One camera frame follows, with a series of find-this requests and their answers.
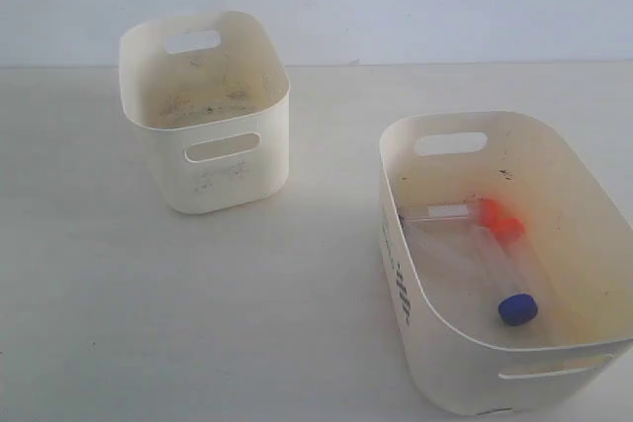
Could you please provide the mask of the orange-capped tube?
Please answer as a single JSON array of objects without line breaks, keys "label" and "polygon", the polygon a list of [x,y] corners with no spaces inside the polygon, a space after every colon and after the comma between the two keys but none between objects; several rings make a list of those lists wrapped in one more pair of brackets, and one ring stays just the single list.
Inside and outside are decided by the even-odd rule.
[{"label": "orange-capped tube", "polygon": [[494,200],[475,199],[455,204],[401,207],[398,216],[409,222],[471,221],[490,226],[500,218],[501,208]]}]

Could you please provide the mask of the blue-capped tube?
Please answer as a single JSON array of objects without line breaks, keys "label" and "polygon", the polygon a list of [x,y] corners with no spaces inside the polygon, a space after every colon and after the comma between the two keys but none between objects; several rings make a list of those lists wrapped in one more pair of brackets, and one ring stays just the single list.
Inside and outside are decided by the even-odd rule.
[{"label": "blue-capped tube", "polygon": [[515,264],[497,248],[488,249],[486,263],[497,285],[499,303],[497,312],[507,326],[521,326],[538,314],[538,304]]}]

